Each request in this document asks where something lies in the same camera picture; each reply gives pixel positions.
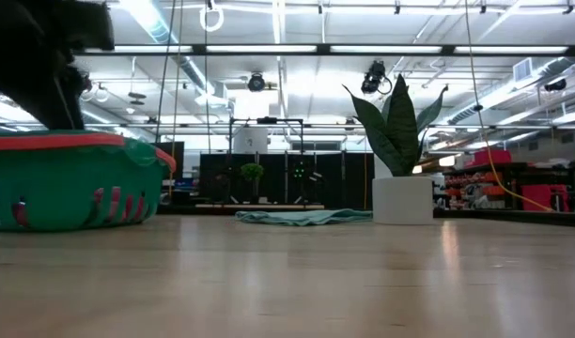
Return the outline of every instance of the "towel on floor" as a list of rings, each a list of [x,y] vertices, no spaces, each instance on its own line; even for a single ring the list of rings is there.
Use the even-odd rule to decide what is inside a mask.
[[[238,211],[235,216],[239,221],[247,223],[306,226],[371,221],[373,213],[352,209],[290,212]]]

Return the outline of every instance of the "ceiling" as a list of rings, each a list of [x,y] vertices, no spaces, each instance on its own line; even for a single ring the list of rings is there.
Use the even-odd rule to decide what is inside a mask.
[[[173,3],[169,0],[152,0],[159,6],[167,23],[173,16]],[[389,14],[395,10],[394,1],[385,0],[286,0],[285,15],[279,15],[278,24],[273,27],[272,3],[275,0],[216,0],[216,6],[223,9],[225,16],[221,27],[206,32],[200,24],[200,9],[204,1],[183,1],[183,10],[176,8],[173,17],[173,33],[183,44],[274,44],[274,43],[423,43],[423,44],[467,44],[464,15],[464,0],[401,0],[400,15]],[[115,30],[116,44],[151,44],[150,35],[121,2],[108,1]],[[324,14],[318,12],[322,3]],[[470,5],[481,5],[483,1],[470,0]],[[575,44],[575,10],[568,15],[561,12],[567,7],[566,0],[487,0],[489,11],[470,15],[470,26],[474,43],[482,44]],[[422,8],[424,14],[407,14],[407,11]],[[457,14],[444,15],[446,12]],[[210,24],[216,21],[214,13],[209,14]],[[445,85],[449,91],[444,97],[441,119],[453,113],[453,109],[473,99],[473,80],[469,57],[374,57],[374,56],[283,56],[280,62],[276,56],[193,56],[195,66],[211,82],[221,82],[227,88],[227,97],[241,106],[240,115],[258,111],[257,106],[270,104],[267,111],[280,111],[278,85],[282,82],[285,92],[285,115],[304,118],[311,123],[344,123],[345,118],[354,115],[348,93],[342,85],[360,92],[364,73],[374,60],[384,62],[387,69],[396,65],[389,77],[401,73],[411,86],[413,104],[421,110],[431,104]],[[503,84],[513,75],[513,66],[521,58],[477,57],[474,60],[478,90],[489,90]],[[89,71],[90,78],[101,84],[108,92],[107,100],[89,100],[89,104],[101,108],[121,120],[142,122],[157,117],[163,122],[172,122],[175,114],[178,123],[201,123],[227,121],[229,114],[225,107],[200,105],[195,102],[201,93],[172,58],[165,62],[164,56],[79,56],[76,65]],[[284,68],[280,79],[279,66]],[[246,89],[246,81],[253,72],[260,72],[264,79],[273,84],[271,90],[253,96]],[[575,89],[575,70],[567,75],[568,92]],[[144,105],[129,104],[128,93],[147,95]],[[541,103],[554,100],[567,93],[544,92]],[[537,106],[537,91],[534,87],[524,88],[510,100],[495,104],[492,109],[505,111],[505,117]],[[377,104],[383,97],[379,94],[366,96]],[[128,114],[127,108],[135,109]],[[497,123],[503,115],[490,119]],[[181,134],[202,133],[202,129],[178,129]],[[310,131],[311,139],[315,133]],[[434,137],[440,142],[448,137],[466,137],[467,131],[438,133]]]

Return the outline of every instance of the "white planter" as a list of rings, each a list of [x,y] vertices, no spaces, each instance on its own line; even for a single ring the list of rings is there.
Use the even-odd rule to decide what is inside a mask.
[[[373,222],[433,224],[430,177],[373,179]]]

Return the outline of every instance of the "green plant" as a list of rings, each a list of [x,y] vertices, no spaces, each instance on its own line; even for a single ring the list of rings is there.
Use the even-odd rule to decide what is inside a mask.
[[[412,168],[421,158],[427,132],[424,130],[438,117],[446,90],[448,86],[416,119],[409,88],[402,75],[398,75],[394,91],[386,99],[381,112],[372,103],[356,98],[348,90],[373,152],[388,166],[394,177],[412,174]],[[417,136],[421,131],[424,133],[419,141]]]
[[[264,173],[264,168],[256,163],[247,163],[241,167],[241,175],[248,182],[258,180]]]

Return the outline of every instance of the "air duct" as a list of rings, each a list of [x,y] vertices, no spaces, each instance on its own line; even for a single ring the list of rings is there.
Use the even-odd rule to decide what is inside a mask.
[[[523,81],[516,81],[515,76],[511,76],[499,84],[479,93],[479,102],[484,109],[489,109],[506,100],[512,99],[518,96],[523,89],[547,83],[575,68],[575,57],[559,57],[554,60],[551,59],[548,62],[533,58],[531,61],[533,66],[529,78]],[[449,111],[446,117],[437,122],[437,124],[457,124],[461,120],[476,114],[477,112],[474,110],[474,107],[475,99],[466,101]]]
[[[171,43],[179,43],[175,35],[170,31],[158,6],[154,4],[152,0],[120,0],[120,4],[131,13],[154,42],[165,45],[170,40]],[[200,94],[206,95],[208,93],[209,96],[215,94],[217,86],[206,80],[202,71],[200,71],[190,57],[173,55],[171,58],[185,72],[190,80],[192,80]]]

